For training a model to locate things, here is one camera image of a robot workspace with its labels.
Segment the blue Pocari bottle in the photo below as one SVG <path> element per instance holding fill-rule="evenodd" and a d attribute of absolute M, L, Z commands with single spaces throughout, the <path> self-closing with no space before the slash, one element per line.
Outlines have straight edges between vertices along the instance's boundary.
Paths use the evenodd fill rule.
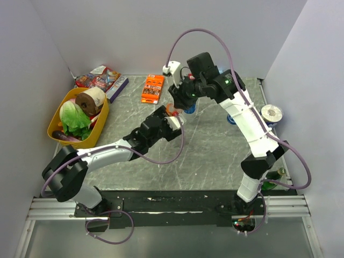
<path fill-rule="evenodd" d="M 226 119 L 227 119 L 227 122 L 230 123 L 231 125 L 236 125 L 236 122 L 229 114 L 227 115 Z"/>
<path fill-rule="evenodd" d="M 196 103 L 193 104 L 190 108 L 183 110 L 186 114 L 193 114 L 196 111 Z"/>

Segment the orange drink bottle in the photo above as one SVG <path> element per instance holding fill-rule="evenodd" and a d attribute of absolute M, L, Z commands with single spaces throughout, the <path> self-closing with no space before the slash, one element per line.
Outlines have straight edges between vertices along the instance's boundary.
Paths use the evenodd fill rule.
<path fill-rule="evenodd" d="M 172 103 L 167 104 L 166 106 L 166 112 L 170 116 L 178 115 L 182 112 L 180 109 L 176 109 Z"/>

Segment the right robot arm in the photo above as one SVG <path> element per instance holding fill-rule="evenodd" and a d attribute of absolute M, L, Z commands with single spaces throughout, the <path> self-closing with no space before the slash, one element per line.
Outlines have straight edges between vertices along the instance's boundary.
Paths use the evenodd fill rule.
<path fill-rule="evenodd" d="M 187 110 L 199 98 L 208 97 L 216 101 L 235 121 L 250 147 L 250 155 L 241 162 L 243 178 L 237 190 L 239 198 L 235 208 L 247 214 L 254 207 L 253 199 L 267 171 L 284 155 L 286 148 L 267 136 L 269 127 L 261 116 L 255 115 L 256 108 L 245 84 L 234 84 L 234 73 L 226 70 L 220 73 L 208 52 L 198 54 L 187 61 L 193 79 L 181 76 L 182 65 L 170 61 L 162 68 L 164 75 L 173 78 L 168 91 L 174 100 L 174 107 Z"/>

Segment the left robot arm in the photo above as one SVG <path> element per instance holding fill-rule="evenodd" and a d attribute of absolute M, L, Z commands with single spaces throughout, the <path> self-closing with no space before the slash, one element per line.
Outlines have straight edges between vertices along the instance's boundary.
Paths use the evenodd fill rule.
<path fill-rule="evenodd" d="M 159 161 L 146 156 L 149 149 L 161 139 L 172 141 L 177 137 L 183 138 L 184 123 L 181 114 L 176 111 L 169 114 L 162 105 L 139 127 L 116 142 L 88 149 L 62 147 L 42 172 L 45 183 L 41 196 L 54 197 L 58 202 L 73 200 L 94 216 L 102 215 L 107 209 L 107 200 L 97 187 L 84 182 L 87 173 L 137 158 L 159 164 Z"/>

